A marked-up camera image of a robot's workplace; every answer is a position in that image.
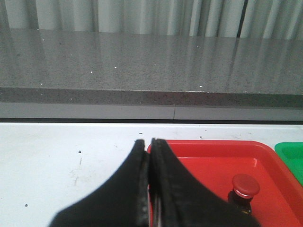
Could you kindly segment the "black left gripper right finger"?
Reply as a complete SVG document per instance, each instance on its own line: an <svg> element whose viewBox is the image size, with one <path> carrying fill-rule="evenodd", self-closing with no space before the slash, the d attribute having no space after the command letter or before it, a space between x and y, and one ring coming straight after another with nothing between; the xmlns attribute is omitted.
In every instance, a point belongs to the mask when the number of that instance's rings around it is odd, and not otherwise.
<svg viewBox="0 0 303 227"><path fill-rule="evenodd" d="M252 216L222 200L179 161L166 140L153 139L150 195L154 227L259 227Z"/></svg>

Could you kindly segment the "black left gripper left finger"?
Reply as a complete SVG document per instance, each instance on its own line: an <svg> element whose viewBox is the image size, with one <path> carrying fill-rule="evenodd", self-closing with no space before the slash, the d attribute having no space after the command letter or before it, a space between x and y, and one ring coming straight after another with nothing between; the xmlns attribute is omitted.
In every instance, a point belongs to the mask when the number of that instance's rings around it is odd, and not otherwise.
<svg viewBox="0 0 303 227"><path fill-rule="evenodd" d="M135 144L116 172L94 192L58 212L52 227L149 226L149 155Z"/></svg>

